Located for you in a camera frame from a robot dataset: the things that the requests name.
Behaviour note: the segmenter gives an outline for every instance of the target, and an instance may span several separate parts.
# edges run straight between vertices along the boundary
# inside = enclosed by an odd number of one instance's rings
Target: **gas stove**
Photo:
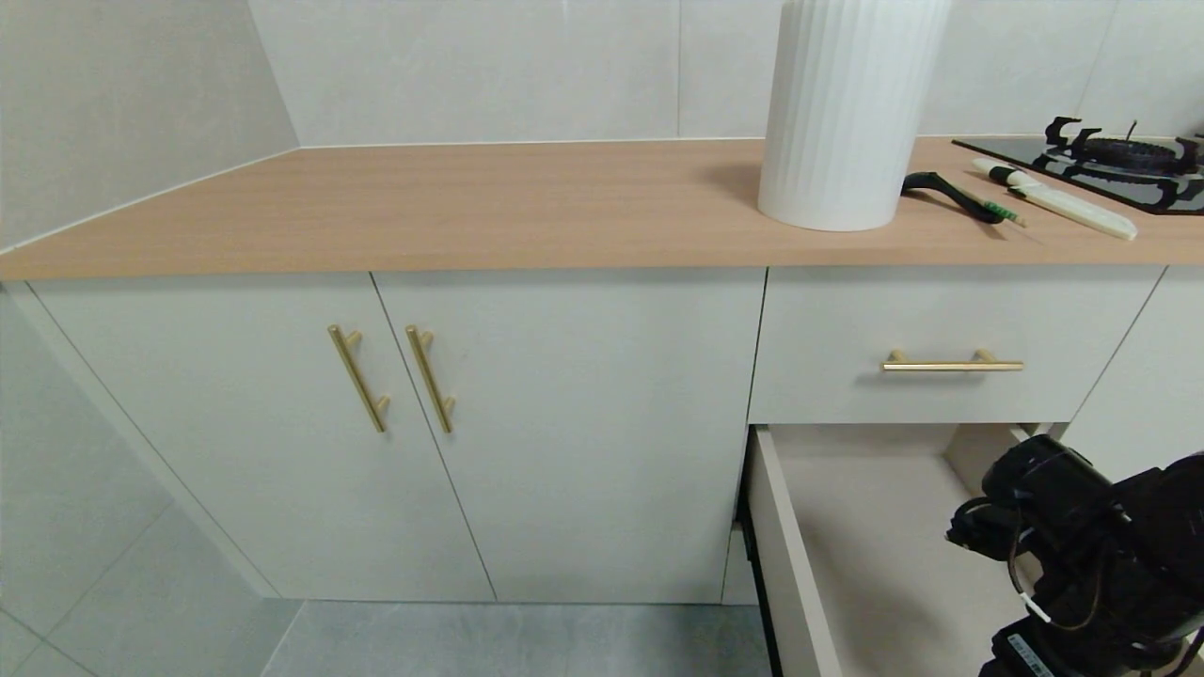
[[[1204,216],[1204,170],[1194,139],[1134,140],[1097,136],[1082,128],[1069,139],[1063,129],[1078,118],[1056,117],[1038,136],[982,136],[954,143],[1061,178],[1151,214]]]

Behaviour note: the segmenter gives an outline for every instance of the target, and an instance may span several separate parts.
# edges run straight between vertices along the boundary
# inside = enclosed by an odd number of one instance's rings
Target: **gold handle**
[[[379,400],[374,404],[372,402],[372,395],[368,395],[368,389],[364,385],[364,375],[360,373],[360,367],[355,364],[355,358],[352,357],[352,351],[364,336],[359,331],[352,331],[347,336],[343,336],[343,330],[337,324],[331,324],[326,328],[326,331],[330,332],[331,340],[335,341],[335,349],[338,351],[338,357],[343,358],[343,366],[347,367],[347,375],[352,377],[352,383],[355,384],[355,392],[360,394],[364,407],[368,410],[368,418],[372,419],[372,425],[376,426],[377,432],[384,432],[384,419],[380,417],[389,406],[389,395],[380,395]]]
[[[891,351],[883,363],[883,371],[1021,371],[1022,361],[997,360],[990,351],[974,351],[974,359],[964,363],[913,363],[903,351]]]
[[[435,373],[431,372],[431,361],[426,359],[426,348],[430,347],[435,335],[430,331],[418,332],[418,328],[411,324],[406,328],[406,336],[409,338],[409,347],[418,358],[418,371],[423,372],[423,381],[426,382],[426,390],[435,401],[435,411],[439,414],[439,424],[444,432],[452,432],[452,410],[455,408],[455,398],[444,398],[439,394],[439,384],[435,382]]]

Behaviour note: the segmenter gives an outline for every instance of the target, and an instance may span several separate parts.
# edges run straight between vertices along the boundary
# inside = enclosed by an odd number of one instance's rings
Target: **white cabinet door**
[[[1062,442],[1112,481],[1204,449],[1204,269],[1173,266]]]
[[[494,599],[368,275],[34,289],[283,596]],[[336,323],[362,335],[367,389],[391,398],[384,434],[327,335]]]
[[[376,278],[500,600],[719,604],[763,269]]]

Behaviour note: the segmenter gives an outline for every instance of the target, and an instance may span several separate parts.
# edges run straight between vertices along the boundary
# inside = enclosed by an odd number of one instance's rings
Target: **cable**
[[[1162,677],[1180,677],[1184,672],[1187,672],[1187,669],[1192,666],[1192,661],[1199,655],[1202,647],[1204,647],[1204,630],[1196,634],[1196,638],[1187,646],[1184,658],[1179,659],[1179,665]]]
[[[1091,600],[1091,611],[1087,612],[1087,617],[1084,618],[1081,623],[1076,623],[1074,625],[1062,625],[1061,623],[1056,623],[1054,618],[1050,617],[1050,614],[1047,614],[1044,610],[1041,610],[1041,607],[1037,605],[1035,601],[1033,601],[1032,595],[1029,595],[1028,591],[1025,590],[1025,587],[1020,584],[1020,576],[1016,575],[1016,552],[1020,549],[1020,536],[1022,532],[1021,530],[1023,529],[1023,524],[1025,524],[1025,516],[1017,510],[1016,532],[1011,538],[1011,548],[1008,551],[1008,578],[1011,579],[1011,587],[1015,588],[1016,593],[1020,594],[1020,597],[1025,600],[1025,606],[1032,610],[1045,623],[1049,623],[1050,625],[1057,628],[1058,630],[1066,630],[1068,632],[1073,632],[1075,630],[1082,630],[1084,628],[1090,625],[1092,620],[1096,619],[1096,613],[1099,611],[1099,599],[1103,596],[1104,593],[1104,560],[1100,558],[1099,570],[1096,572],[1096,595]],[[1167,675],[1164,677],[1179,677],[1179,675]]]

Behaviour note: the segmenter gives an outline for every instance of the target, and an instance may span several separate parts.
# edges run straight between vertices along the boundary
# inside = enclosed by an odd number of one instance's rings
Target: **white vase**
[[[759,207],[815,230],[895,218],[952,0],[787,0]]]

